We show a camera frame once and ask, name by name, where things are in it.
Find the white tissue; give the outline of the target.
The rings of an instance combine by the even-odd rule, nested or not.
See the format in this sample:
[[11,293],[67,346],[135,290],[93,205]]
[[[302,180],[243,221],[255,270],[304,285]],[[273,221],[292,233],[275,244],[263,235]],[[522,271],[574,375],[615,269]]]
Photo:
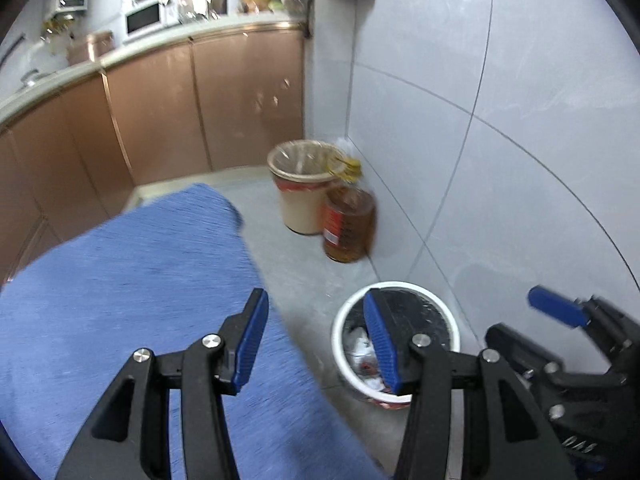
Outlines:
[[343,339],[344,353],[350,368],[358,378],[371,390],[385,391],[386,385],[378,371],[373,344],[363,327],[356,327]]

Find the white rimmed black trash bin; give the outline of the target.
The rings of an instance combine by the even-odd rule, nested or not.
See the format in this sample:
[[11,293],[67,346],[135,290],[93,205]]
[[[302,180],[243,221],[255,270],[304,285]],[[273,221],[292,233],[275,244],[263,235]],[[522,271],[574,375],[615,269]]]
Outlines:
[[[371,339],[386,390],[368,388],[350,368],[344,336],[363,327]],[[414,340],[428,348],[460,350],[460,330],[450,309],[429,290],[398,281],[378,282],[357,290],[338,309],[331,330],[331,349],[338,374],[362,400],[381,408],[406,408],[423,362]]]

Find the beige lined trash bin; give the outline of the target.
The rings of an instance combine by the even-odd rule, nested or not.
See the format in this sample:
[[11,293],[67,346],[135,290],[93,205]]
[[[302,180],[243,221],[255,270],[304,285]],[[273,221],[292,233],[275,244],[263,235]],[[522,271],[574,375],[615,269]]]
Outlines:
[[302,235],[322,231],[326,192],[343,171],[345,159],[335,144],[314,140],[284,142],[271,150],[267,164],[287,228]]

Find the brown kitchen cabinets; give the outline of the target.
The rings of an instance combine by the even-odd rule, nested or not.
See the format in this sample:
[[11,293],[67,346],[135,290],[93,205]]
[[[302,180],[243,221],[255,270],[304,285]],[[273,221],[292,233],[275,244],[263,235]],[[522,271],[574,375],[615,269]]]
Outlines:
[[1,111],[1,278],[140,186],[262,166],[303,135],[303,29],[247,24],[75,70]]

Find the large cooking oil bottle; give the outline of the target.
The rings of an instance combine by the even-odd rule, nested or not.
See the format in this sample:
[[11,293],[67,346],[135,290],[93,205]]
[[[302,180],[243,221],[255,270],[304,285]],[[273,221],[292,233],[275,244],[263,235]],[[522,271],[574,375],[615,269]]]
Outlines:
[[323,250],[333,261],[353,263],[365,255],[372,240],[375,197],[363,182],[358,158],[334,155],[329,162],[335,181],[326,191]]

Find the brown rice cooker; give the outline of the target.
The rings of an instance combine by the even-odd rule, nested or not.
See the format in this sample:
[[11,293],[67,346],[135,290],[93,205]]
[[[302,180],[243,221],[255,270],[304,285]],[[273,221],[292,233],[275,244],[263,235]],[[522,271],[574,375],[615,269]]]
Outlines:
[[104,30],[73,40],[67,48],[66,58],[69,66],[87,61],[96,62],[102,55],[114,49],[113,32]]

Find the white countertop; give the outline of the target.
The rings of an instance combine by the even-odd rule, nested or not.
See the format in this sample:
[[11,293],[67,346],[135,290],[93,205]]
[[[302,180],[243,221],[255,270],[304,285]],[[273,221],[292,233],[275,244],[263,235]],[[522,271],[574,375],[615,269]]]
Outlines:
[[227,15],[215,21],[200,21],[189,25],[163,29],[150,36],[102,55],[96,61],[87,61],[38,80],[33,87],[16,92],[1,103],[1,129],[9,127],[31,108],[49,99],[64,88],[73,87],[95,74],[106,73],[112,68],[135,58],[190,44],[200,40],[231,36],[237,32],[272,32],[273,30],[304,29],[308,20],[303,15],[278,13]]

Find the white microwave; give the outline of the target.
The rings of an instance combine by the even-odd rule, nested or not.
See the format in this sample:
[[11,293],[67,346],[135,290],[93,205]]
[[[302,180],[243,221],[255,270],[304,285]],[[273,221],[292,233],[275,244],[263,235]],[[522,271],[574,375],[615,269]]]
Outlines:
[[125,14],[124,44],[179,24],[178,6],[172,1],[146,0]]

